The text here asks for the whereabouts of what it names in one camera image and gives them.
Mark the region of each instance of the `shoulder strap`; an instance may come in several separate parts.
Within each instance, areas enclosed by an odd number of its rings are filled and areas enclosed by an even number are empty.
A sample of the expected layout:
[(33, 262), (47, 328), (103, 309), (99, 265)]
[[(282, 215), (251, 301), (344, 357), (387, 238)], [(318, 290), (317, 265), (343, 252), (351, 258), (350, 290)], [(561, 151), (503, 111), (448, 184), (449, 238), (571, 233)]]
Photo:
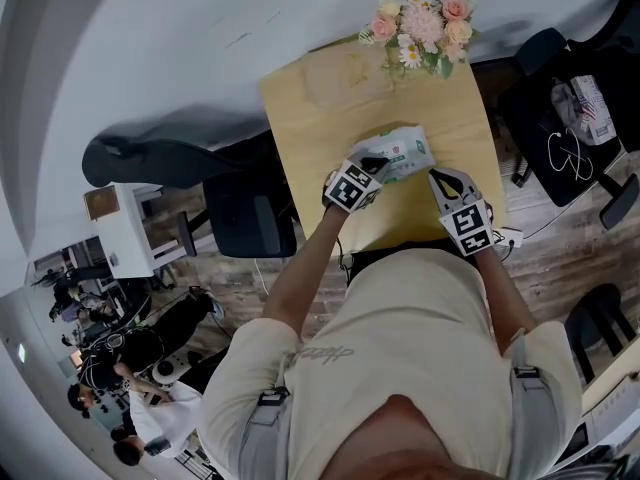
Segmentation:
[(512, 449), (508, 480), (540, 478), (562, 449), (564, 420), (556, 406), (559, 386), (527, 366), (524, 331), (511, 345)]
[(275, 388), (260, 395), (239, 427), (231, 456), (238, 457), (239, 480), (286, 480), (293, 399), (284, 385), (284, 372), (293, 354), (280, 362)]

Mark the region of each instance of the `cable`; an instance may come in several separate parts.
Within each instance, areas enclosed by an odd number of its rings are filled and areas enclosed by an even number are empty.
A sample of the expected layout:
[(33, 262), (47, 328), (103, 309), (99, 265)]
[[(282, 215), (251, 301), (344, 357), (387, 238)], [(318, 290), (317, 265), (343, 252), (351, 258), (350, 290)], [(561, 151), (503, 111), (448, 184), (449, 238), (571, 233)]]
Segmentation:
[(513, 246), (515, 245), (515, 242), (513, 240), (509, 240), (509, 252), (507, 253), (507, 255), (504, 258), (500, 258), (500, 261), (502, 261), (504, 263), (504, 261), (511, 256), (511, 253), (513, 252)]
[(262, 272), (260, 271), (260, 267), (258, 266), (257, 258), (253, 258), (253, 262), (256, 265), (256, 269), (258, 269), (258, 275), (260, 276), (260, 281), (262, 281), (262, 287), (264, 288), (264, 292), (269, 295), (269, 290), (267, 290), (267, 285), (264, 284), (264, 277), (262, 277)]
[[(218, 302), (218, 299), (216, 299), (215, 295), (213, 295), (213, 292), (211, 290), (205, 290), (205, 293), (208, 293), (209, 296), (211, 297), (211, 299), (213, 299), (213, 303), (217, 306), (220, 306), (220, 308), (222, 308), (222, 306), (220, 305), (220, 303)], [(233, 339), (229, 333), (227, 331), (225, 331), (222, 326), (220, 325), (220, 322), (218, 322), (218, 319), (216, 318), (216, 313), (215, 311), (211, 312), (211, 317), (213, 318), (213, 321), (216, 323), (216, 325), (218, 326), (218, 329), (220, 329), (224, 335), (229, 338), (229, 340)]]
[(347, 285), (351, 282), (351, 269), (353, 268), (353, 263), (351, 263), (351, 267), (347, 267), (344, 264), (344, 254), (342, 252), (342, 244), (340, 243), (340, 238), (336, 238), (336, 242), (338, 244), (338, 248), (340, 249), (340, 257), (338, 258), (338, 266), (340, 270), (342, 270), (347, 276)]
[(173, 304), (175, 301), (177, 301), (178, 299), (184, 297), (185, 295), (187, 295), (188, 293), (190, 293), (190, 290), (187, 290), (186, 292), (182, 292), (180, 295), (178, 295), (175, 299), (170, 300), (169, 302), (167, 302), (164, 306), (159, 307), (158, 309), (156, 309), (153, 313), (149, 313), (147, 316), (145, 316), (142, 320), (140, 320), (140, 324), (142, 324), (143, 322), (146, 322), (149, 318), (151, 318), (153, 315), (157, 315), (160, 311), (162, 311), (164, 308), (166, 308), (169, 304)]
[[(580, 162), (584, 161), (583, 158), (580, 157), (580, 141), (578, 140), (577, 135), (575, 134), (575, 132), (571, 129), (571, 128), (567, 128), (565, 130), (565, 133), (568, 135), (569, 132), (571, 132), (571, 134), (573, 135), (573, 138), (576, 139), (576, 151), (578, 152), (577, 155), (573, 155), (573, 153), (571, 153), (570, 151), (568, 151), (565, 148), (560, 148), (563, 151), (565, 151), (567, 153), (567, 158), (564, 161), (564, 163), (562, 164), (562, 167), (558, 168), (555, 165), (553, 165), (553, 160), (551, 159), (551, 137), (562, 137), (562, 135), (559, 132), (554, 132), (549, 134), (549, 138), (547, 139), (547, 153), (549, 154), (549, 164), (551, 164), (551, 168), (556, 171), (556, 172), (561, 172), (564, 170), (564, 168), (567, 166), (567, 164), (571, 164), (571, 167), (573, 167), (573, 170), (576, 173), (576, 181), (579, 179), (583, 180), (583, 181), (589, 181), (591, 179), (591, 176), (593, 176), (593, 163), (591, 162), (590, 158), (587, 158), (587, 162), (589, 162), (589, 165), (591, 166), (591, 173), (589, 173), (589, 176), (587, 176), (586, 178), (583, 176), (580, 176)], [(572, 156), (577, 156), (578, 157), (578, 165), (575, 165), (573, 163), (573, 159)]]
[[(603, 174), (607, 174), (611, 169), (613, 169), (613, 167), (625, 156), (626, 153), (622, 152), (618, 155), (618, 157), (611, 163), (611, 165), (609, 165), (609, 167), (607, 167)], [(597, 180), (593, 181), (591, 183), (591, 185), (589, 185), (589, 187), (582, 193), (580, 194), (578, 197), (576, 197), (573, 201), (571, 201), (571, 203), (569, 205), (567, 205), (567, 207), (562, 210), (558, 215), (556, 215), (553, 219), (551, 219), (549, 222), (547, 222), (544, 226), (542, 226), (540, 229), (537, 229), (536, 231), (534, 231), (533, 233), (531, 233), (530, 235), (525, 236), (522, 240), (528, 240), (529, 238), (531, 238), (532, 236), (537, 235), (538, 233), (540, 233), (541, 231), (544, 231), (545, 229), (547, 229), (549, 226), (551, 226), (551, 224), (553, 224), (555, 221), (557, 221), (560, 217), (562, 217), (567, 211), (569, 211), (573, 205), (575, 205), (578, 201), (580, 201), (580, 199), (582, 199), (584, 197), (584, 195), (589, 192), (593, 186), (597, 183)]]
[(502, 242), (507, 239), (500, 231), (496, 231), (495, 229), (491, 231), (493, 232), (493, 241), (496, 245), (502, 245)]

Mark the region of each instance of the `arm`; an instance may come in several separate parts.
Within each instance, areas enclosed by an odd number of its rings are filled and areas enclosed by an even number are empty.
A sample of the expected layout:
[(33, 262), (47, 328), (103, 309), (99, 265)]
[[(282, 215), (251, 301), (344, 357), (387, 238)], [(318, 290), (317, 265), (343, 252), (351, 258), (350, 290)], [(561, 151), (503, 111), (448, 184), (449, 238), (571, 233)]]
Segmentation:
[(267, 298), (262, 316), (289, 325), (298, 336), (309, 313), (331, 251), (349, 214), (336, 205), (329, 207), (322, 221), (286, 268)]
[(519, 329), (524, 328), (527, 333), (533, 330), (536, 323), (493, 248), (477, 252), (475, 259), (487, 290), (498, 349), (504, 354)]
[(117, 363), (113, 366), (113, 370), (120, 375), (125, 380), (129, 381), (129, 388), (133, 391), (137, 391), (139, 393), (151, 393), (153, 395), (158, 395), (162, 402), (170, 402), (171, 397), (169, 393), (160, 389), (158, 386), (154, 386), (150, 382), (136, 379), (133, 375), (133, 372), (129, 369), (129, 367), (124, 363)]

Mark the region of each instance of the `hand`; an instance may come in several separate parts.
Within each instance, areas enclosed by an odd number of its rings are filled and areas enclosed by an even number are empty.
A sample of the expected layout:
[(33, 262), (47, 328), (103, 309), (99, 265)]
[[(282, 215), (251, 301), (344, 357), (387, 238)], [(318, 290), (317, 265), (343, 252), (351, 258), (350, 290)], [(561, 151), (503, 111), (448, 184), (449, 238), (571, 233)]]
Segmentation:
[(162, 391), (162, 394), (158, 393), (158, 396), (160, 397), (158, 404), (168, 404), (173, 402), (173, 397), (166, 391)]

